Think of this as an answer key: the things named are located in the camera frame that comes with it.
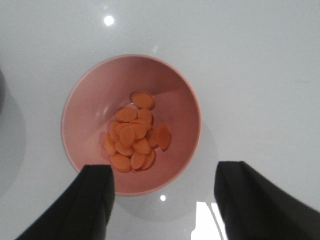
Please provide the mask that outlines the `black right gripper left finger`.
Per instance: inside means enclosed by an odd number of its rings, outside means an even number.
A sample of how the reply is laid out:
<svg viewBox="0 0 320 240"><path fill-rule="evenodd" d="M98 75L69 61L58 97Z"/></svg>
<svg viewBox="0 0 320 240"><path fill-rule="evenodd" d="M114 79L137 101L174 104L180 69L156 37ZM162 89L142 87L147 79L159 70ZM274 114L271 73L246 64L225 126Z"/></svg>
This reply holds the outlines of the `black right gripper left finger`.
<svg viewBox="0 0 320 240"><path fill-rule="evenodd" d="M115 200L110 165L85 165L19 240L103 240Z"/></svg>

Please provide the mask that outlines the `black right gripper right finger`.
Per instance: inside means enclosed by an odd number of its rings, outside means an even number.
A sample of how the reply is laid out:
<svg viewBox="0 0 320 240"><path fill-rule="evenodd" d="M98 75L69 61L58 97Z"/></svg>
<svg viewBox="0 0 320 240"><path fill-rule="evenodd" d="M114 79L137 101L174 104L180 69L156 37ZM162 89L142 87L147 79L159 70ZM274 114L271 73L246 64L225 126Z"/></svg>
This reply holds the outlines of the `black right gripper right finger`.
<svg viewBox="0 0 320 240"><path fill-rule="evenodd" d="M230 240L318 240L320 213L244 161L220 161L214 197Z"/></svg>

